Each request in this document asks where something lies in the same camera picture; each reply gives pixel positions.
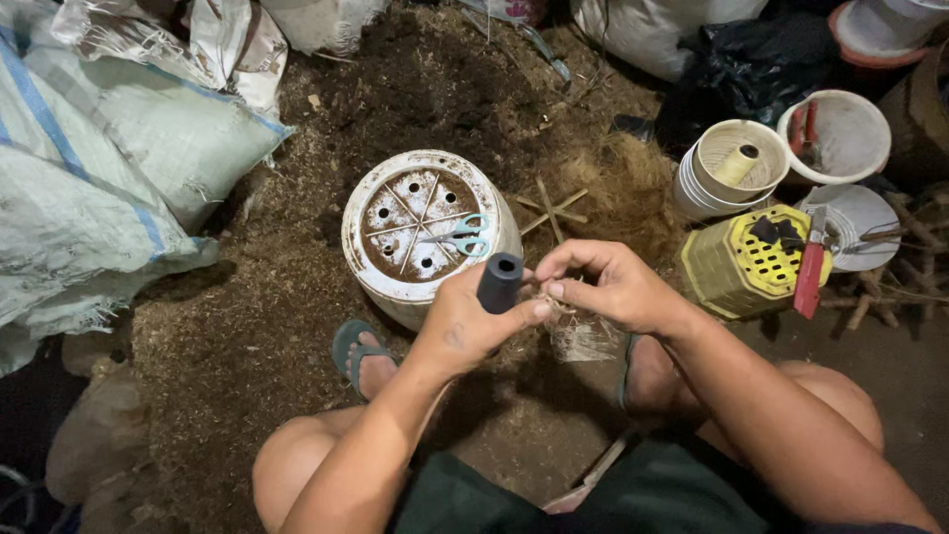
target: scissors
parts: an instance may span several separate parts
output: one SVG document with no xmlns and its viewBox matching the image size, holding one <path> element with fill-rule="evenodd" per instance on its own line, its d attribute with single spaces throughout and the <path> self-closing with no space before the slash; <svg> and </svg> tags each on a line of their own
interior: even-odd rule
<svg viewBox="0 0 949 534">
<path fill-rule="evenodd" d="M 475 218 L 481 219 L 481 224 L 477 226 L 470 226 L 468 224 L 468 221 Z M 462 219 L 458 223 L 458 225 L 455 227 L 455 230 L 453 230 L 452 232 L 449 232 L 448 234 L 442 234 L 440 236 L 432 236 L 430 238 L 423 239 L 419 242 L 420 243 L 452 243 L 454 244 L 455 248 L 458 249 L 458 252 L 460 252 L 461 254 L 465 256 L 482 257 L 488 254 L 487 240 L 482 239 L 482 238 L 456 238 L 455 236 L 460 236 L 464 234 L 476 234 L 483 230 L 487 230 L 488 225 L 489 223 L 488 223 L 487 217 L 479 213 L 475 213 L 473 215 L 469 215 L 468 217 Z M 484 245 L 484 246 L 480 247 L 479 250 L 475 250 L 474 252 L 468 252 L 469 245 Z"/>
</svg>

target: scissor handle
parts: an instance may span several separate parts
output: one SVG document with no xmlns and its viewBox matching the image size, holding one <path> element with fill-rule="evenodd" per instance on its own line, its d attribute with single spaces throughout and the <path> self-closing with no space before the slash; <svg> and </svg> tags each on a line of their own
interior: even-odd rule
<svg viewBox="0 0 949 534">
<path fill-rule="evenodd" d="M 478 224 L 477 226 L 469 226 L 468 221 L 471 219 L 476 219 L 476 218 L 481 218 L 481 224 Z M 462 219 L 461 222 L 458 223 L 458 226 L 455 227 L 455 233 L 469 234 L 473 232 L 482 232 L 487 229 L 488 229 L 488 218 L 481 215 L 480 213 L 474 213 Z"/>
<path fill-rule="evenodd" d="M 465 256 L 482 257 L 488 254 L 488 241 L 482 238 L 452 238 L 452 243 L 455 245 L 455 247 L 457 247 L 458 252 Z M 482 246 L 480 250 L 468 252 L 468 245 L 484 246 Z"/>
</svg>

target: white plastic bucket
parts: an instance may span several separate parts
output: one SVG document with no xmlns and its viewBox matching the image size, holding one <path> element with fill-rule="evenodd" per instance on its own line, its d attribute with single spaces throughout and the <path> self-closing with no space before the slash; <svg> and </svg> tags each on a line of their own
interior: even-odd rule
<svg viewBox="0 0 949 534">
<path fill-rule="evenodd" d="M 861 185 L 846 183 L 814 187 L 797 203 L 797 209 L 813 215 L 818 206 L 828 209 L 828 232 L 837 238 L 830 245 L 835 273 L 876 269 L 896 255 L 900 238 L 862 241 L 860 236 L 900 228 L 893 208 L 886 200 Z"/>
<path fill-rule="evenodd" d="M 447 234 L 472 214 L 483 214 L 488 242 L 482 257 L 454 245 L 421 243 Z M 491 254 L 523 256 L 511 209 L 473 164 L 440 150 L 413 150 L 372 169 L 353 190 L 343 213 L 343 252 L 373 302 L 418 331 L 442 280 Z"/>
<path fill-rule="evenodd" d="M 837 17 L 837 38 L 874 57 L 899 57 L 926 44 L 949 16 L 949 2 L 937 0 L 853 0 Z"/>
<path fill-rule="evenodd" d="M 812 100 L 818 102 L 815 129 L 823 164 L 819 172 L 800 161 L 788 145 L 791 114 L 799 107 L 806 110 Z M 818 183 L 862 180 L 883 170 L 889 158 L 891 137 L 884 114 L 866 98 L 847 91 L 817 91 L 793 105 L 778 121 L 777 135 L 791 161 L 791 173 Z"/>
<path fill-rule="evenodd" d="M 754 167 L 738 185 L 718 181 L 716 170 L 742 144 L 751 144 L 758 149 Z M 715 124 L 705 130 L 697 147 L 692 170 L 698 183 L 716 198 L 728 202 L 743 202 L 774 189 L 791 168 L 781 138 L 774 130 L 754 121 L 732 119 Z"/>
<path fill-rule="evenodd" d="M 676 175 L 673 193 L 679 208 L 686 216 L 694 220 L 706 220 L 711 217 L 720 217 L 723 215 L 732 215 L 744 211 L 758 202 L 766 199 L 774 192 L 777 185 L 771 189 L 759 194 L 753 200 L 743 202 L 729 202 L 722 200 L 709 193 L 701 183 L 698 182 L 696 174 L 693 171 L 692 159 L 696 151 L 693 145 L 682 162 L 679 165 L 679 172 Z"/>
</svg>

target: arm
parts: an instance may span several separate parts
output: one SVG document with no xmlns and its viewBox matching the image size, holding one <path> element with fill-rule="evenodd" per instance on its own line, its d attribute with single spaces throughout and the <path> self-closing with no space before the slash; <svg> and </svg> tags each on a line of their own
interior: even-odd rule
<svg viewBox="0 0 949 534">
<path fill-rule="evenodd" d="M 382 532 L 409 459 L 447 385 L 550 306 L 523 302 L 502 315 L 481 309 L 484 264 L 446 279 L 399 372 L 327 455 L 293 504 L 282 533 Z"/>
<path fill-rule="evenodd" d="M 598 285 L 562 279 L 567 267 L 586 267 L 599 275 Z M 729 441 L 802 518 L 940 531 L 899 473 L 846 419 L 687 302 L 625 246 L 569 241 L 541 261 L 536 275 L 555 298 L 658 338 Z"/>
</svg>

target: green flip-flop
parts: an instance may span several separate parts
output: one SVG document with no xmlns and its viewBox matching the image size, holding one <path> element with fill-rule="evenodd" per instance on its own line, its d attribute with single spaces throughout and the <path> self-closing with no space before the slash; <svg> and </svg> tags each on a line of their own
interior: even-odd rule
<svg viewBox="0 0 949 534">
<path fill-rule="evenodd" d="M 375 335 L 376 339 L 379 340 L 380 346 L 375 347 L 360 343 L 359 334 L 363 332 L 369 332 Z M 353 343 L 356 344 L 356 348 L 353 349 L 353 354 L 350 356 L 349 346 Z M 366 400 L 366 398 L 363 396 L 363 392 L 359 391 L 359 367 L 360 364 L 363 363 L 364 356 L 388 356 L 392 358 L 392 361 L 395 362 L 397 366 L 399 365 L 399 360 L 383 346 L 384 344 L 385 341 L 382 335 L 368 323 L 360 321 L 359 319 L 346 321 L 333 335 L 333 363 L 336 364 L 336 369 L 340 370 L 343 376 L 346 376 L 346 371 L 349 371 L 349 381 L 362 400 Z M 349 369 L 346 368 L 347 361 L 352 361 L 352 365 Z"/>
<path fill-rule="evenodd" d="M 616 396 L 620 401 L 620 409 L 623 410 L 623 413 L 626 413 L 626 403 L 624 401 L 626 397 L 626 376 L 629 374 L 629 358 L 632 357 L 633 347 L 636 345 L 636 342 L 640 340 L 642 336 L 639 334 L 627 334 L 626 335 L 626 352 L 623 353 L 623 372 L 620 374 L 620 381 L 617 384 Z"/>
</svg>

